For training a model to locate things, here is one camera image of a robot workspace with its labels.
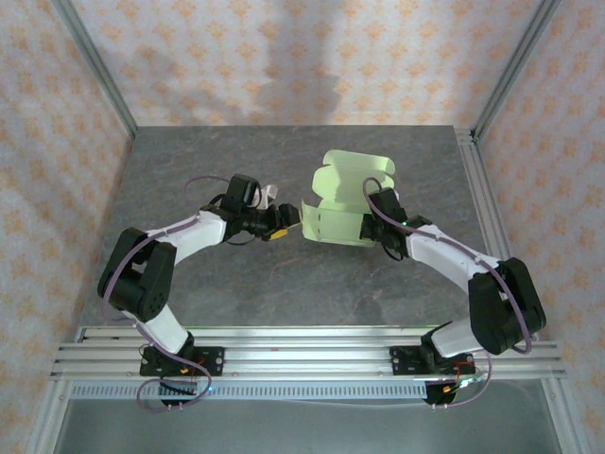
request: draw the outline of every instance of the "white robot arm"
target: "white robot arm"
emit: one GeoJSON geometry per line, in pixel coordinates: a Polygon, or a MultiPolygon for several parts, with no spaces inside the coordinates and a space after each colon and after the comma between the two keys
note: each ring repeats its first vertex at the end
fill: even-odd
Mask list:
{"type": "Polygon", "coordinates": [[[163,350],[187,358],[191,335],[167,304],[172,272],[183,259],[246,231],[265,241],[300,222],[290,204],[272,202],[277,188],[244,175],[232,177],[227,192],[187,219],[146,232],[127,229],[119,237],[97,292],[121,311],[163,350]]]}

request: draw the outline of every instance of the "gray table surface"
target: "gray table surface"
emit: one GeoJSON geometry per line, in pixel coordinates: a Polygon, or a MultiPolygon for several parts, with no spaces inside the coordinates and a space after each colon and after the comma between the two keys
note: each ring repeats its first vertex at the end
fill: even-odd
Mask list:
{"type": "MultiPolygon", "coordinates": [[[[484,251],[454,129],[445,126],[162,127],[134,141],[81,324],[105,324],[95,287],[119,234],[159,228],[195,206],[184,183],[202,174],[244,173],[279,186],[278,202],[317,203],[313,174],[331,148],[390,157],[400,200],[450,236],[484,251]]],[[[199,182],[202,205],[224,190],[199,182]]],[[[444,323],[467,312],[467,297],[422,264],[371,249],[305,240],[206,249],[179,264],[169,304],[185,325],[338,325],[444,323]]]]}

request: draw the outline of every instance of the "patterned wallpaper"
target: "patterned wallpaper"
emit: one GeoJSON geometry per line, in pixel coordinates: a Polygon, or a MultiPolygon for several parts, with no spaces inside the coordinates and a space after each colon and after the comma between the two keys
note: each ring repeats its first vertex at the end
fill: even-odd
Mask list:
{"type": "Polygon", "coordinates": [[[130,145],[49,1],[0,27],[0,450],[21,453],[130,145]]]}
{"type": "Polygon", "coordinates": [[[472,127],[540,1],[75,3],[142,126],[472,127]]]}
{"type": "Polygon", "coordinates": [[[563,1],[482,152],[605,452],[605,8],[563,1]]]}

